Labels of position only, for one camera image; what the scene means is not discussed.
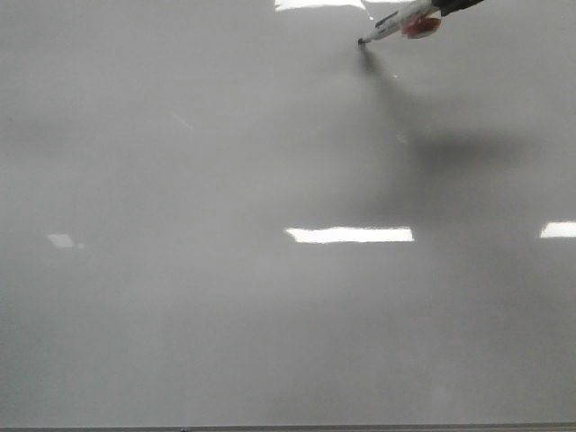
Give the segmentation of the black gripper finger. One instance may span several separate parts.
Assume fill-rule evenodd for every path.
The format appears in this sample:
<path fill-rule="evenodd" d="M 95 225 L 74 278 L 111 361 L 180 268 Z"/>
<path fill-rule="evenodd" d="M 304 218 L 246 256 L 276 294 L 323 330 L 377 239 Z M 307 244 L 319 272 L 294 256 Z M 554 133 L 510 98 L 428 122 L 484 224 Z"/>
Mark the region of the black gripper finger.
<path fill-rule="evenodd" d="M 440 12 L 442 17 L 447 17 L 457 11 L 473 7 L 483 0 L 432 0 L 432 5 Z"/>

